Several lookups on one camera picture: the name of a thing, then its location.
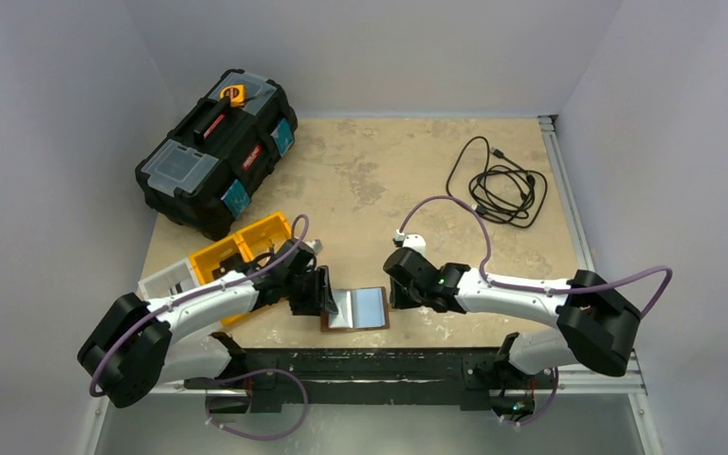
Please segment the brown leather card holder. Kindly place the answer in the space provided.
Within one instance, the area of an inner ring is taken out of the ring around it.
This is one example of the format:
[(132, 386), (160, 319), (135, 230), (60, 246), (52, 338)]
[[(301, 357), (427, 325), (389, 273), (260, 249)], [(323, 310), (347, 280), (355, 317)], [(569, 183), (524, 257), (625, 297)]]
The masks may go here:
[(335, 289), (336, 313), (320, 316), (324, 333), (386, 330), (390, 327), (387, 292), (384, 287)]

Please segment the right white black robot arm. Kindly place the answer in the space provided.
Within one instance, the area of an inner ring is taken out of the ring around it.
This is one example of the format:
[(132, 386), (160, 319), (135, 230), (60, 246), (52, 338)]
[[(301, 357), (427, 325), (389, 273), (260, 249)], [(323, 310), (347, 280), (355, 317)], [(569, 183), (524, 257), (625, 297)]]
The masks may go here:
[(596, 273), (535, 281), (486, 274), (467, 264), (434, 266), (422, 253), (399, 247), (383, 265), (395, 309), (492, 313), (543, 325), (509, 336), (494, 361), (499, 381), (516, 386), (546, 368), (579, 363), (595, 373), (626, 373), (642, 313)]

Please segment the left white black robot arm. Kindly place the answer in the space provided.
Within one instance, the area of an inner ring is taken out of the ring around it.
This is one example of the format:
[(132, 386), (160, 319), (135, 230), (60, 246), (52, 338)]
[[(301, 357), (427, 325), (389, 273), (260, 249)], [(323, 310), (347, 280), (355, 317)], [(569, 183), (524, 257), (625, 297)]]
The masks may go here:
[(211, 378), (231, 388), (244, 378), (245, 362), (227, 336), (187, 337), (220, 319), (257, 312), (286, 301), (295, 316), (334, 313), (329, 271), (317, 264), (320, 240), (287, 240), (263, 266), (245, 264), (208, 284), (169, 297), (117, 298), (77, 353), (90, 374), (89, 392), (121, 409), (155, 386)]

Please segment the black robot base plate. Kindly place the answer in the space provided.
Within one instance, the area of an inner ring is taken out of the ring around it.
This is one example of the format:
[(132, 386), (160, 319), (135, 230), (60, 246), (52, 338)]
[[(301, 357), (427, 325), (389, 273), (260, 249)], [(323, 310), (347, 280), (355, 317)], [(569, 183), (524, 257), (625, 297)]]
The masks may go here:
[(496, 348), (248, 349), (216, 379), (188, 390), (219, 398), (220, 413), (278, 412), (285, 404), (454, 406), (497, 414), (532, 413), (532, 399), (555, 383), (526, 376)]

